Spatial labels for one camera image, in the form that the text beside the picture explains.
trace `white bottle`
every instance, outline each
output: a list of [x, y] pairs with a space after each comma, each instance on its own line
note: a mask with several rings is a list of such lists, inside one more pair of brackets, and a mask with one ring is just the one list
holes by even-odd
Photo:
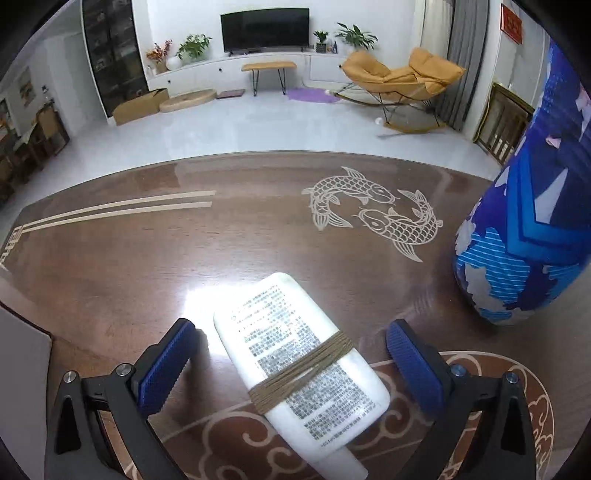
[[[275, 273], [216, 311], [215, 328], [247, 389], [338, 332], [289, 275]], [[326, 480], [363, 480], [368, 471], [345, 447], [390, 403], [388, 390], [352, 349], [265, 417]]]

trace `screw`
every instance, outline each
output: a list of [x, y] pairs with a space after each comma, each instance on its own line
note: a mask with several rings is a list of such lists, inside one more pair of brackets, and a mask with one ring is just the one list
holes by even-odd
[[76, 372], [74, 372], [73, 370], [66, 372], [64, 374], [64, 382], [72, 383], [76, 379], [76, 375], [77, 375]]
[[129, 372], [131, 372], [131, 365], [130, 364], [121, 364], [117, 368], [115, 368], [115, 373], [120, 377], [124, 377]]
[[507, 379], [507, 381], [509, 383], [513, 383], [513, 384], [515, 384], [515, 383], [517, 383], [519, 381], [519, 377], [514, 372], [507, 372], [505, 374], [505, 378]]
[[466, 367], [460, 364], [453, 364], [451, 371], [454, 377], [464, 377], [467, 374]]

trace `wooden bench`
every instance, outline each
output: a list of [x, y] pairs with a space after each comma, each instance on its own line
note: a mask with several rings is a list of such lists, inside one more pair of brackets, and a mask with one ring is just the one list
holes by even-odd
[[285, 95], [285, 89], [287, 82], [285, 81], [285, 69], [295, 69], [296, 64], [292, 61], [265, 61], [261, 63], [245, 63], [242, 66], [243, 72], [252, 73], [252, 93], [256, 96], [258, 90], [258, 78], [261, 70], [275, 70], [279, 73], [279, 81], [281, 82], [281, 91]]

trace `tile floor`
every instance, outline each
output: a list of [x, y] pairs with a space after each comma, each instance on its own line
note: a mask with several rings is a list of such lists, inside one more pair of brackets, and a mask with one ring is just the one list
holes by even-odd
[[121, 127], [95, 125], [73, 138], [0, 209], [0, 239], [26, 205], [87, 180], [128, 168], [200, 155], [261, 150], [341, 151], [403, 158], [494, 179], [500, 168], [449, 128], [405, 135], [380, 127], [377, 108], [351, 102], [307, 103], [259, 91]]

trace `blue gripper pad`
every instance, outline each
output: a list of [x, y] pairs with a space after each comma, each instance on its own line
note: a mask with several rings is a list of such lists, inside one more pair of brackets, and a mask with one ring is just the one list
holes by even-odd
[[135, 364], [138, 375], [133, 390], [139, 412], [158, 413], [189, 358], [197, 349], [195, 325], [178, 319], [160, 343], [149, 346]]
[[[440, 378], [430, 366], [429, 360], [433, 359], [432, 355], [427, 359], [420, 352], [422, 350], [425, 353], [428, 347], [418, 340], [404, 320], [395, 320], [390, 324], [386, 332], [386, 346], [423, 413], [435, 419], [443, 410], [449, 393], [446, 395], [445, 390], [448, 389], [444, 389]], [[441, 357], [439, 359], [447, 368], [443, 359]]]

